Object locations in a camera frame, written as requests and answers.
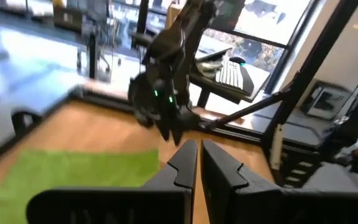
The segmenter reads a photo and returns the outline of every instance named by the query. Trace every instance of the glass window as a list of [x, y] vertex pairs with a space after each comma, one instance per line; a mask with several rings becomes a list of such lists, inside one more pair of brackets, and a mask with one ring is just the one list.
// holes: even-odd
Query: glass window
[[25, 0], [0, 0], [0, 8], [15, 12], [25, 12]]
[[287, 44], [310, 0], [246, 0], [236, 30]]
[[[140, 5], [141, 0], [111, 0], [111, 2], [122, 2], [134, 6]], [[172, 0], [149, 0], [149, 8], [166, 12]]]
[[258, 41], [245, 39], [213, 29], [206, 29], [204, 35], [231, 44], [233, 49], [227, 56], [240, 56], [247, 63], [268, 72], [273, 72], [284, 49]]
[[29, 11], [34, 16], [45, 16], [53, 14], [52, 1], [42, 0], [27, 0], [29, 4]]
[[[130, 49], [132, 42], [131, 32], [136, 31], [139, 10], [115, 3], [110, 6], [110, 13], [116, 23], [116, 36], [114, 39], [116, 47]], [[159, 33], [165, 28], [165, 20], [166, 16], [149, 12], [147, 14], [146, 28], [154, 33]]]

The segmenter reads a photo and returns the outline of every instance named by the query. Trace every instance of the black robotic arm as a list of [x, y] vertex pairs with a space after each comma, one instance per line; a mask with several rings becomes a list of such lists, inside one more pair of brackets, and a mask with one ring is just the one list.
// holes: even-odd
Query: black robotic arm
[[183, 132], [200, 121], [191, 111], [188, 73], [215, 13], [212, 1], [187, 1], [172, 26], [148, 46], [142, 61], [146, 70], [129, 85], [128, 99], [138, 122], [146, 127], [156, 124], [166, 141], [171, 132], [176, 145]]

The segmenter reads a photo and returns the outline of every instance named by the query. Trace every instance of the black stand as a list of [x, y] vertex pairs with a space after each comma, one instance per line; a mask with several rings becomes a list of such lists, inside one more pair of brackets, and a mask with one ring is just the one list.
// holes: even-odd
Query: black stand
[[[146, 31], [147, 14], [149, 13], [149, 0], [141, 0], [139, 4], [139, 16], [137, 18], [136, 33], [144, 34]], [[150, 43], [141, 41], [137, 38], [132, 38], [131, 48], [138, 49], [138, 46], [147, 47]]]
[[96, 48], [97, 46], [97, 37], [94, 33], [89, 36], [89, 78], [96, 78], [96, 70], [97, 70], [97, 56], [96, 56]]
[[210, 91], [206, 89], [202, 89], [200, 93], [200, 97], [198, 98], [197, 106], [200, 108], [205, 108], [206, 103], [208, 102], [209, 94], [211, 94]]

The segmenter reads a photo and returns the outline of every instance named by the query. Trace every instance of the green towel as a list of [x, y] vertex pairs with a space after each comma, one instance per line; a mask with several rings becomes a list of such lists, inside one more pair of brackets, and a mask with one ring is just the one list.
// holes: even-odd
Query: green towel
[[24, 151], [0, 184], [0, 224], [27, 223], [25, 207], [54, 187], [138, 187], [158, 171], [158, 150], [136, 154]]

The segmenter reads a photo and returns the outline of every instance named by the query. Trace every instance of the standing desk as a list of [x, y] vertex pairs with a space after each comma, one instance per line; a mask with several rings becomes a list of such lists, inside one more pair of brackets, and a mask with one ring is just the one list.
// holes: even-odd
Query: standing desk
[[217, 94], [218, 96], [221, 96], [226, 100], [236, 104], [239, 104], [241, 100], [252, 103], [262, 88], [265, 86], [267, 80], [269, 79], [270, 73], [250, 64], [245, 64], [243, 67], [247, 70], [252, 82], [254, 83], [254, 90], [249, 96], [234, 90], [223, 88], [217, 85], [214, 80], [206, 78], [200, 75], [198, 72], [190, 72], [189, 81], [194, 85], [201, 87], [201, 93], [197, 102], [197, 106], [205, 108], [210, 93]]
[[[126, 97], [124, 93], [113, 92], [108, 86], [95, 82], [86, 82], [81, 86], [122, 99]], [[253, 171], [273, 182], [267, 161], [259, 146], [197, 131], [185, 133], [182, 142], [187, 139], [195, 139], [198, 146], [201, 145], [202, 139], [211, 139]], [[163, 166], [179, 147], [176, 147], [173, 141], [165, 142], [157, 128], [145, 129], [139, 125], [131, 114], [68, 96], [46, 112], [41, 122], [31, 124], [0, 148], [0, 183], [19, 153], [32, 148], [123, 153], [158, 148], [160, 165]], [[201, 184], [200, 155], [198, 160], [193, 223], [205, 224], [209, 223], [209, 219]]]

